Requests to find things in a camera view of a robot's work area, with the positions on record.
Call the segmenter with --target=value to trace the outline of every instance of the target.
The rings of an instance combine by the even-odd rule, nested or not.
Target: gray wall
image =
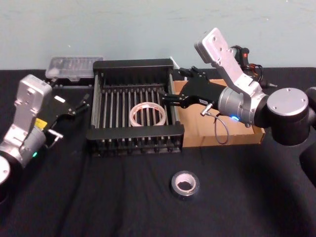
[[[251,62],[315,66],[316,0],[0,0],[0,69],[70,55],[205,68],[194,42],[214,27]]]

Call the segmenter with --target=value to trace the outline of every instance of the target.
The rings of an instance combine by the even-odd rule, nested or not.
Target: black rack frame
[[[93,154],[122,155],[180,152],[184,126],[178,110],[162,104],[160,92],[174,94],[173,62],[170,59],[97,61],[91,128],[86,138]],[[135,116],[142,127],[132,127],[131,108],[150,101],[163,106],[167,119],[163,126],[158,112],[140,111]]]

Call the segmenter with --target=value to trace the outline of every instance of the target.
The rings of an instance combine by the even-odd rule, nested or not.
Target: black tablecloth
[[[0,138],[14,114],[19,80],[43,70],[0,71]],[[210,78],[218,78],[215,71]],[[280,87],[316,85],[315,68],[268,68]],[[56,89],[77,103],[92,89]],[[65,137],[25,169],[0,236],[316,236],[316,189],[299,165],[296,147],[261,145],[184,149],[180,154],[91,158],[85,151],[89,115],[64,122]],[[171,176],[190,170],[196,199],[177,200]]]

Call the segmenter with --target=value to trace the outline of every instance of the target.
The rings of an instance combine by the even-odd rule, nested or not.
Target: cardboard box
[[[224,80],[210,80],[213,83],[226,85]],[[179,94],[186,81],[174,81],[176,94]],[[215,138],[214,118],[210,116],[201,116],[201,111],[205,108],[203,105],[191,105],[186,109],[178,107],[180,122],[184,125],[183,147],[202,147],[220,145]],[[211,109],[213,115],[218,114],[217,110]],[[233,120],[227,116],[220,117],[229,130],[229,142],[226,145],[237,144],[260,144],[265,136],[262,128],[251,126],[246,128],[241,122]],[[220,121],[217,121],[217,135],[221,142],[227,138],[226,129]]]

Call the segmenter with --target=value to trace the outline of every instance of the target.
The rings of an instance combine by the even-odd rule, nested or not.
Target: silver tape roll
[[[199,180],[190,171],[180,171],[173,175],[171,189],[180,200],[189,200],[196,196],[199,190]]]

